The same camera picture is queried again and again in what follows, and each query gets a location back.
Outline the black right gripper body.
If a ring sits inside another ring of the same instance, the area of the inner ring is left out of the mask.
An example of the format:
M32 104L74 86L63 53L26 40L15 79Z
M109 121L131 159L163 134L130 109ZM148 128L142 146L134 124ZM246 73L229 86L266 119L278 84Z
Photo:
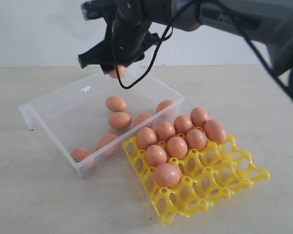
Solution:
M117 14L106 29L104 64L116 63L128 67L134 62L143 60L145 51L160 42L158 34L148 31L150 25L150 21L143 21L134 26Z

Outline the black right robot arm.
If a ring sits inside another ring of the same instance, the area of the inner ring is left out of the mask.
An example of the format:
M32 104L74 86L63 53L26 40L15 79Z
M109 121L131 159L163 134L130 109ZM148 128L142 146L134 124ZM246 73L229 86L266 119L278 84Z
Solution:
M128 67L174 29L206 25L241 36L293 101L293 0L91 0L81 11L85 20L106 22L104 40L78 56L82 68Z

